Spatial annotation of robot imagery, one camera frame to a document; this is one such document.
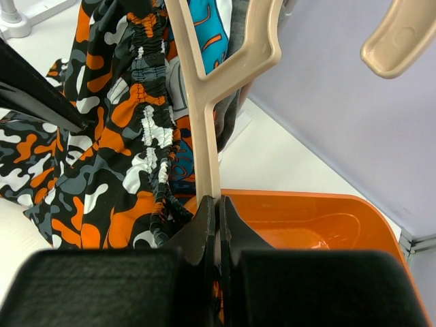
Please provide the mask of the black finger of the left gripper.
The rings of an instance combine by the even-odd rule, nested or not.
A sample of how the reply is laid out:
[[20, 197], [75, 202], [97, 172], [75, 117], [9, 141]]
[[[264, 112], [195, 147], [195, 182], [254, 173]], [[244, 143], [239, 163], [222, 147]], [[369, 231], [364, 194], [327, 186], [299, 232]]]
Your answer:
[[5, 40], [1, 40], [1, 107], [68, 131], [83, 131], [91, 124]]

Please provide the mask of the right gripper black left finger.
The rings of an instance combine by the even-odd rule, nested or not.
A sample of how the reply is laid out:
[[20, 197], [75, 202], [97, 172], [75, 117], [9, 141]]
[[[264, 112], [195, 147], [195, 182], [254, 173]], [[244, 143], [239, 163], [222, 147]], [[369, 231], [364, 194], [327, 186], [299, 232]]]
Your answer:
[[2, 326], [212, 326], [215, 204], [157, 249], [46, 250], [19, 270]]

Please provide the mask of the orange black camouflage shorts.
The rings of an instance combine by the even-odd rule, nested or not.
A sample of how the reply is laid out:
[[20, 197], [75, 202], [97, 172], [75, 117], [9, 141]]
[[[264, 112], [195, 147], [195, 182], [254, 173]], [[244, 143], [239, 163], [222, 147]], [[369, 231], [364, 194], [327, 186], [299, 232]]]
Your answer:
[[[194, 217], [188, 119], [169, 87], [177, 56], [166, 1], [82, 1], [72, 50], [45, 79], [91, 121], [68, 131], [11, 110], [1, 120], [1, 197], [49, 250], [157, 249]], [[214, 324], [223, 323], [213, 279]]]

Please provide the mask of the blue orange patterned shorts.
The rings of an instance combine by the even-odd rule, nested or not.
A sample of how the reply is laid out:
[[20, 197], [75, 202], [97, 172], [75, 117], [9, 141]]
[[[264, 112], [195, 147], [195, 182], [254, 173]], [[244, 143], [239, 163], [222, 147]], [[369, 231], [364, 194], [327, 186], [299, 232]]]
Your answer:
[[188, 114], [196, 182], [196, 198], [218, 199], [221, 195], [218, 154], [205, 145], [204, 113], [209, 110], [208, 83], [204, 81], [228, 57], [231, 1], [166, 1], [177, 56], [170, 64], [170, 90], [176, 107]]

